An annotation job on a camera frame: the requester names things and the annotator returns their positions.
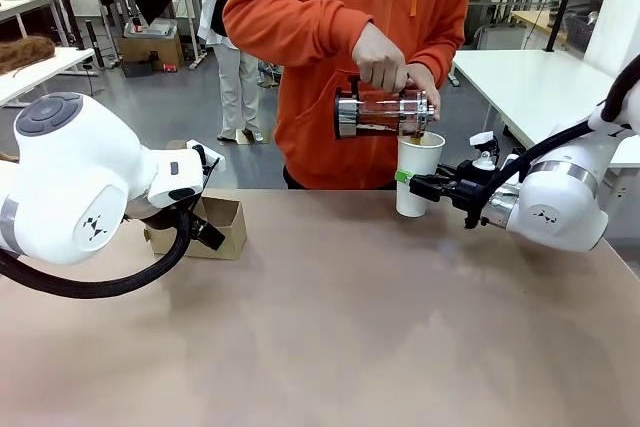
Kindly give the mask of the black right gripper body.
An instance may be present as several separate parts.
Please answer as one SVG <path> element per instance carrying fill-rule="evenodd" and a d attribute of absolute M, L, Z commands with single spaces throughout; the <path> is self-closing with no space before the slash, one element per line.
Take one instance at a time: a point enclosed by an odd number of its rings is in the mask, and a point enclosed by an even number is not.
<path fill-rule="evenodd" d="M 452 205 L 464 211 L 466 228 L 475 228 L 481 222 L 481 209 L 485 203 L 479 200 L 480 193 L 498 175 L 498 169 L 485 170 L 475 167 L 472 162 L 457 165 L 460 177 L 451 179 L 453 188 L 446 191 Z"/>

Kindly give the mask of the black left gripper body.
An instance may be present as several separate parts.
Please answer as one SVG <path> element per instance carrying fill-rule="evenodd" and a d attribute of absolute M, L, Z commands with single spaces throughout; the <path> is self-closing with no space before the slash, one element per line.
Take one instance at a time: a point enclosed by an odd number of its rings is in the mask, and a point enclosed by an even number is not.
<path fill-rule="evenodd" d="M 224 243 L 226 236 L 207 220 L 191 213 L 191 239 L 217 251 Z"/>

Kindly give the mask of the person's left hand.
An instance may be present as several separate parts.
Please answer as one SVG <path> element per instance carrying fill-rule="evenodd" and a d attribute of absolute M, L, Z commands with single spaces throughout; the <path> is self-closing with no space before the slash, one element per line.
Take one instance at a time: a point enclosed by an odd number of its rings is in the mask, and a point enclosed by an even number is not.
<path fill-rule="evenodd" d="M 406 65 L 407 87 L 420 90 L 426 94 L 428 104 L 434 108 L 434 119 L 440 120 L 441 96 L 436 87 L 435 79 L 431 71 L 422 64 L 411 63 Z"/>

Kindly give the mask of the person's right hand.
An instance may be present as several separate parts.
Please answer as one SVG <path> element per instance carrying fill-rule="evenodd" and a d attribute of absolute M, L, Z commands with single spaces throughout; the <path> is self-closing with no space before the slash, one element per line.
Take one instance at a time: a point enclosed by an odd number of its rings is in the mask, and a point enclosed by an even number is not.
<path fill-rule="evenodd" d="M 401 50 L 373 23 L 367 23 L 352 50 L 360 80 L 374 89 L 399 93 L 408 82 Z"/>

